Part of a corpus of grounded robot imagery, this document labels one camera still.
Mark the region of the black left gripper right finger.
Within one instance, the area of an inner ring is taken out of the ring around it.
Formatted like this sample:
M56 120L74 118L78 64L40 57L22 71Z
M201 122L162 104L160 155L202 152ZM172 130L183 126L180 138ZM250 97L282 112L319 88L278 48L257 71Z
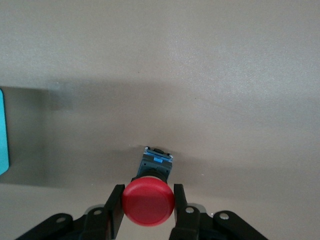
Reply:
M267 240L258 230L229 210L209 216L187 202L184 186L174 184L175 227L170 240Z

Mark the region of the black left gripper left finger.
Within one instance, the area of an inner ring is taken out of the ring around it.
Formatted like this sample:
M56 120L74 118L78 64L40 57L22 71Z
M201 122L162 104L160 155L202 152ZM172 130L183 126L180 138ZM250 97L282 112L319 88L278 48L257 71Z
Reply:
M74 220L70 214L57 213L18 237L19 240L114 240L124 211L121 206L125 185L117 184L102 206L92 207Z

